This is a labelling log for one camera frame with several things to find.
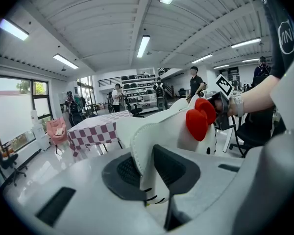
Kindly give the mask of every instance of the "red bow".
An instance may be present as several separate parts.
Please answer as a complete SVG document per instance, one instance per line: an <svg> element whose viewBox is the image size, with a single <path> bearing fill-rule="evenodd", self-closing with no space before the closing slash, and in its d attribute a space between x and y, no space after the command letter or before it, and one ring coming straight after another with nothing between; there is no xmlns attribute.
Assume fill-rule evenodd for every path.
<svg viewBox="0 0 294 235"><path fill-rule="evenodd" d="M203 141L208 131L208 126L216 120L216 110L213 105L204 98L198 98L195 109L186 113L186 126L197 141Z"/></svg>

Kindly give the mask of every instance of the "pink armchair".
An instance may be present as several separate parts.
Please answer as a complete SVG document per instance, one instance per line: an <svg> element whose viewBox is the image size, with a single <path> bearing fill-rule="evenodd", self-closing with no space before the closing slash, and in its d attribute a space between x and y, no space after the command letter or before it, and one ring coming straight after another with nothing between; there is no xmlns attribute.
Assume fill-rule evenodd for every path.
<svg viewBox="0 0 294 235"><path fill-rule="evenodd" d="M63 128L63 133L61 136L56 136L58 128ZM55 144L55 153L58 153L58 144L67 140L67 127L65 125L63 117L47 122L47 134L51 138L52 142Z"/></svg>

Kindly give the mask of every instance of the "white wristband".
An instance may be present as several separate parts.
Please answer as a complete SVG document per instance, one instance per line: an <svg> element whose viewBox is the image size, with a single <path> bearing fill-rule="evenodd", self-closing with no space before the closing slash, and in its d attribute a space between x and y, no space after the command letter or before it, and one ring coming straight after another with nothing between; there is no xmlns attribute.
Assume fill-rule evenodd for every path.
<svg viewBox="0 0 294 235"><path fill-rule="evenodd" d="M237 96L234 96L233 99L236 104L237 116L240 118L244 116L244 105L243 105L242 96L237 95Z"/></svg>

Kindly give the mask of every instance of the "helmet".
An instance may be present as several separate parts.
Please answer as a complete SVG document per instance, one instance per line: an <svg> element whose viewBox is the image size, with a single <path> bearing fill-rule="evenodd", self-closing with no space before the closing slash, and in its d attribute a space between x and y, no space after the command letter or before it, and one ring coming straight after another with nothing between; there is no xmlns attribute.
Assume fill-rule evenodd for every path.
<svg viewBox="0 0 294 235"><path fill-rule="evenodd" d="M267 59L264 56L261 56L258 62L261 64L262 62L267 62Z"/></svg>

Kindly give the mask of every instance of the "white shirt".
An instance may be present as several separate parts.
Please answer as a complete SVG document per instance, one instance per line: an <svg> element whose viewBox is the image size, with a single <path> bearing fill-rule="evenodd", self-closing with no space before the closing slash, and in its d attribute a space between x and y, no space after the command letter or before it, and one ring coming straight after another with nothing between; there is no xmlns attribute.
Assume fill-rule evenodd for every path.
<svg viewBox="0 0 294 235"><path fill-rule="evenodd" d="M112 99L113 99L112 105L119 105L120 104L119 103L120 99L118 97L116 99L114 99L114 97L118 96L118 95L119 95L118 91L116 89L113 89L113 91L112 91Z"/></svg>

